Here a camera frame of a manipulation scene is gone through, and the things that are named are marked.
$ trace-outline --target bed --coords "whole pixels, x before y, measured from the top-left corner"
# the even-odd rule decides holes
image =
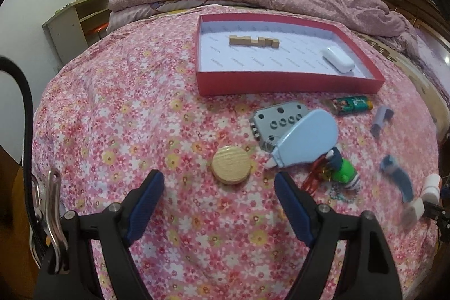
[[[44,92],[35,113],[33,173],[43,178],[57,168],[64,210],[88,214],[121,201],[150,169],[163,172],[163,198],[130,248],[155,299],[283,299],[307,253],[276,199],[276,170],[264,170],[269,156],[248,118],[292,100],[327,109],[323,100],[343,94],[199,96],[199,16],[231,12],[320,18],[350,36],[382,72],[386,82],[373,102],[395,111],[383,139],[369,132],[372,113],[337,118],[340,148],[361,174],[361,189],[323,183],[314,198],[341,213],[376,213],[408,295],[432,264],[437,227],[420,221],[410,232],[401,229],[401,193],[378,167],[386,154],[396,156],[418,195],[424,178],[438,172],[449,118],[440,86],[408,64],[419,46],[404,16],[380,0],[111,0],[110,9],[109,35],[68,63]],[[435,110],[425,95],[433,95]],[[249,179],[233,187],[211,173],[213,154],[226,145],[241,146],[252,161]],[[307,176],[305,167],[288,172],[298,185]],[[344,249],[340,242],[323,299],[332,298]],[[93,250],[105,299],[112,299],[100,245]]]

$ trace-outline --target green figurine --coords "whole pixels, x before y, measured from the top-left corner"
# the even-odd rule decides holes
[[[338,148],[334,147],[325,156],[327,167],[331,170],[331,179],[342,183],[348,190],[359,187],[359,173],[352,163],[344,159]]]

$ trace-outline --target white cylinder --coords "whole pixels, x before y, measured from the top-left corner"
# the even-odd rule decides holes
[[[420,194],[420,197],[424,202],[439,205],[441,182],[439,174],[436,173],[430,174],[425,179],[422,193]]]

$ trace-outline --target gray plastic device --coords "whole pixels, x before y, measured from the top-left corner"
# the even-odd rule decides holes
[[[292,101],[257,110],[250,118],[250,128],[259,146],[271,152],[276,142],[310,111],[300,102]]]

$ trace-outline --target blue gripper pad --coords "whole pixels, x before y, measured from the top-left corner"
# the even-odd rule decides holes
[[[163,191],[163,174],[152,170],[139,188],[127,194],[122,202],[124,210],[120,220],[125,244],[130,246],[142,237]]]
[[[316,202],[309,193],[300,190],[286,172],[275,176],[274,186],[295,236],[311,248],[320,230]]]

